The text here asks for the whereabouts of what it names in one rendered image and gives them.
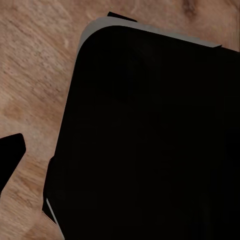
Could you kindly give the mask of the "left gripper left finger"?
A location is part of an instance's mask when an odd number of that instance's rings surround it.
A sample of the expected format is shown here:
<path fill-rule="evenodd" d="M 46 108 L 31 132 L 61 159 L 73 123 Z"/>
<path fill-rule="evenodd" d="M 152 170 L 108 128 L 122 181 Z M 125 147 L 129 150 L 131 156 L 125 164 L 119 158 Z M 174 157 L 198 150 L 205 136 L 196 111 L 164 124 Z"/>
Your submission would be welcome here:
<path fill-rule="evenodd" d="M 21 133 L 0 138 L 0 193 L 26 152 Z"/>

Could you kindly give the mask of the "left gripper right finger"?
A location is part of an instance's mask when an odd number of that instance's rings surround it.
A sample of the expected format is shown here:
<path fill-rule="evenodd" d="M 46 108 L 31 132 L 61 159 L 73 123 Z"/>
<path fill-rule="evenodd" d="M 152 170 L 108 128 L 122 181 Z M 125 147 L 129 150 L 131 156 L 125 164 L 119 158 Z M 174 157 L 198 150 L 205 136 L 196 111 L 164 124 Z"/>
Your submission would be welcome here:
<path fill-rule="evenodd" d="M 235 165 L 240 173 L 240 135 L 235 133 L 229 133 L 225 145 L 224 151 Z"/>

